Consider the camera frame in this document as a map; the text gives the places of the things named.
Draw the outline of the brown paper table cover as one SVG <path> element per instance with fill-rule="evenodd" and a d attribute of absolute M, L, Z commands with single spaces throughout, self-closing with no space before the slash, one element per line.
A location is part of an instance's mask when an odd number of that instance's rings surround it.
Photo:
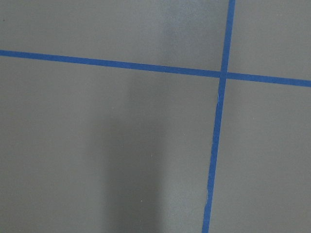
<path fill-rule="evenodd" d="M 308 233 L 308 0 L 3 0 L 3 233 Z"/>

